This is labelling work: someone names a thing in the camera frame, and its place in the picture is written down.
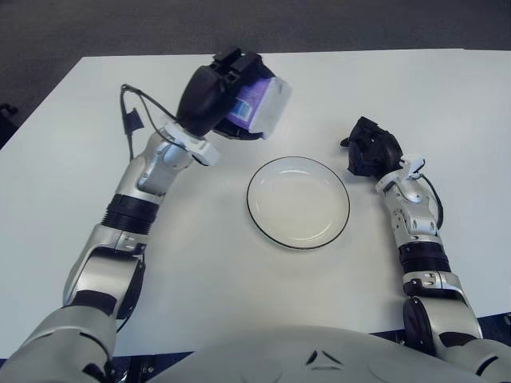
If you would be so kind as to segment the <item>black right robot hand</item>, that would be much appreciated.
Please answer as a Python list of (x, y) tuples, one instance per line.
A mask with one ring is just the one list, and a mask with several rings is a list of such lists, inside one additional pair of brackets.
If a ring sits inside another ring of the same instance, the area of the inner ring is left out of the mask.
[(354, 176), (382, 177), (400, 169), (402, 149), (390, 132), (361, 116), (340, 146), (348, 150), (347, 170)]

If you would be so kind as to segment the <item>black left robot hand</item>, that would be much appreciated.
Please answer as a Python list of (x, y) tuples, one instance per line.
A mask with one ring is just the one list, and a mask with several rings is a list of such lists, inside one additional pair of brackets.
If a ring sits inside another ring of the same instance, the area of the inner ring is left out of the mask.
[(243, 87), (274, 76), (259, 54), (227, 48), (192, 75), (177, 108), (177, 123), (197, 138), (213, 131), (231, 140), (258, 140), (263, 137), (261, 132), (248, 132), (230, 121), (228, 114)]

